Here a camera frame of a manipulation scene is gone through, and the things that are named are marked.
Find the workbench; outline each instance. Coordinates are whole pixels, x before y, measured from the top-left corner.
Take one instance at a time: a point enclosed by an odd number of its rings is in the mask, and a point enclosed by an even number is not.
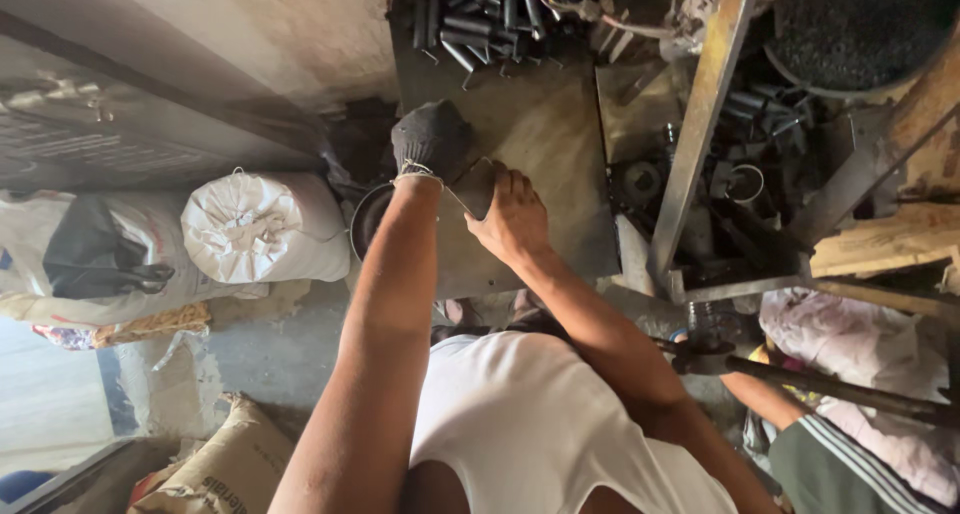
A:
[[[571,39],[544,59],[467,71],[442,47],[439,62],[413,49],[408,0],[388,14],[404,114],[449,99],[474,128],[471,160],[487,157],[519,169],[546,205],[550,241],[584,279],[620,272],[614,216],[607,192],[594,64],[586,45]],[[519,278],[468,230],[462,205],[447,190],[437,225],[437,298],[473,297],[523,287]]]

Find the white stripes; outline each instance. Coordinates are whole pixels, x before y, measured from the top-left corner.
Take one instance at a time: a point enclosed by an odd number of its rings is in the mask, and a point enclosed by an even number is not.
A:
[[[899,514],[936,514],[906,488],[900,478],[856,441],[817,415],[806,415],[800,424],[846,467],[870,486],[888,507]]]

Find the gray knit glove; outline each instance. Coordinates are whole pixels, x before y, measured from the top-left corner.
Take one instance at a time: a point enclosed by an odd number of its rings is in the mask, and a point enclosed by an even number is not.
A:
[[[428,175],[451,183],[467,168],[474,130],[450,100],[425,103],[393,126],[397,178]]]

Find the white t-shirt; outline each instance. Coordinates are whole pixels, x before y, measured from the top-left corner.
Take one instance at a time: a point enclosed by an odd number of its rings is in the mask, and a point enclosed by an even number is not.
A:
[[[644,514],[736,514],[680,446],[647,439],[563,340],[500,332],[430,349],[410,466],[460,478],[473,514],[572,513],[606,486]]]

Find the dirt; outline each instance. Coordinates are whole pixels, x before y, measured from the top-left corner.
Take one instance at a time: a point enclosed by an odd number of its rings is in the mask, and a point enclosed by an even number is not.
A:
[[[869,91],[904,79],[949,37],[960,0],[778,0],[770,50],[814,87]]]

